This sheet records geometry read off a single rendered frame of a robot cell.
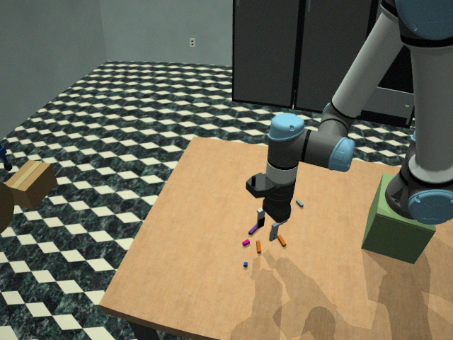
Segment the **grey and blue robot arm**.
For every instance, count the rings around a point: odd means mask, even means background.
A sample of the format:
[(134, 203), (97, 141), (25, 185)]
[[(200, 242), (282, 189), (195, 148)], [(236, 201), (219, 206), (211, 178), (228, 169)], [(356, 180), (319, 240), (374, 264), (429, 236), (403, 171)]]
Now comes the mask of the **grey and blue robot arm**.
[(405, 45), (411, 51), (415, 132), (385, 198), (402, 217), (442, 224), (453, 218), (453, 0), (383, 0), (380, 6), (380, 17), (322, 112), (319, 132), (306, 129), (295, 114), (276, 115), (268, 163), (281, 170), (304, 162), (348, 171), (355, 150), (350, 126)]

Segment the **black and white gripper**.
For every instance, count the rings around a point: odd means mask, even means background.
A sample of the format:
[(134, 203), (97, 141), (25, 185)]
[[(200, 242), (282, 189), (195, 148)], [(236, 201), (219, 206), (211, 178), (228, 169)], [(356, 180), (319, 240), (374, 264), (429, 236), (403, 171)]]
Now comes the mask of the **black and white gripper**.
[(297, 169), (298, 166), (290, 170), (276, 169), (269, 165), (267, 158), (266, 174), (260, 172), (246, 182), (246, 190), (249, 193), (255, 198), (264, 198), (263, 207), (257, 210), (256, 227), (259, 229), (264, 226), (265, 213), (275, 221), (271, 225), (270, 242), (277, 239), (279, 226), (290, 218), (290, 203), (294, 195)]

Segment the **purple rod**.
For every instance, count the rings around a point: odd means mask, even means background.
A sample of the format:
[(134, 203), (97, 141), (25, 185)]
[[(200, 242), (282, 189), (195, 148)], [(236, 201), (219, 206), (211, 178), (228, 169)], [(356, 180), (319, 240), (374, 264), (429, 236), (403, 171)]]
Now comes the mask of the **purple rod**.
[(249, 235), (252, 235), (257, 230), (256, 225), (248, 232)]

